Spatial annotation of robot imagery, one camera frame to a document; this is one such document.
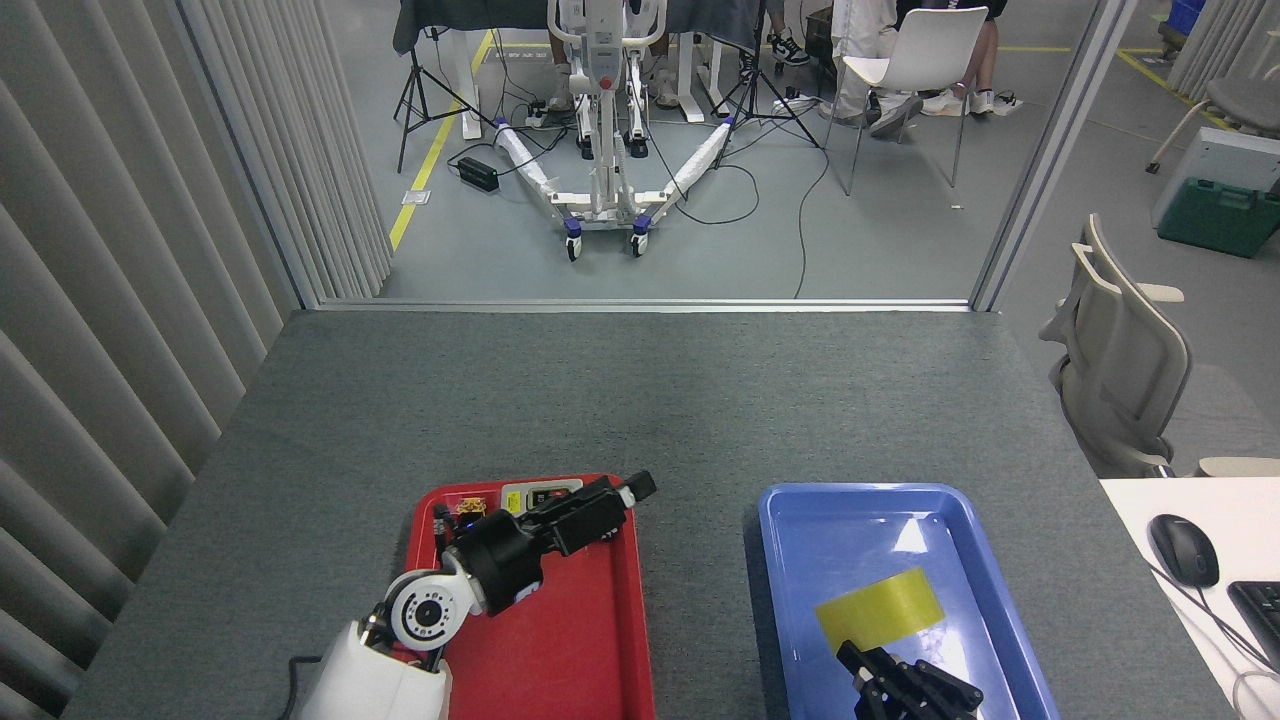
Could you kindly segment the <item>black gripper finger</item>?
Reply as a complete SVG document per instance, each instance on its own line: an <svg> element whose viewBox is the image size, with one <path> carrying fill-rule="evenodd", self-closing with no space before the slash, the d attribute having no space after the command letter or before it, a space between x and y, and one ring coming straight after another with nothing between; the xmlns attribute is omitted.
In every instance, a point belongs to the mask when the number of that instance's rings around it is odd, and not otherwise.
<svg viewBox="0 0 1280 720"><path fill-rule="evenodd" d="M986 698L980 688L925 660L900 661L899 670L906 678L916 717L977 719Z"/></svg>
<svg viewBox="0 0 1280 720"><path fill-rule="evenodd" d="M863 650L851 641L844 641L836 650L836 659L852 675L859 696L854 707L855 719L900 719L901 711L883 685L884 670L891 665L887 651Z"/></svg>

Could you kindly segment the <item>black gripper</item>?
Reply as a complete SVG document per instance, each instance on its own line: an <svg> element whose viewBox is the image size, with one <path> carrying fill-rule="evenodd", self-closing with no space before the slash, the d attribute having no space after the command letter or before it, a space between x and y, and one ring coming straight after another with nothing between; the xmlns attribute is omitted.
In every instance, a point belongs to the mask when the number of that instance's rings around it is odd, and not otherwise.
<svg viewBox="0 0 1280 720"><path fill-rule="evenodd" d="M485 614L500 614L540 589L547 542L562 556L604 539L627 521L627 511L657 492L649 470L614 483L608 475L570 477L509 486L518 497L475 521L444 551L444 566L461 571Z"/></svg>

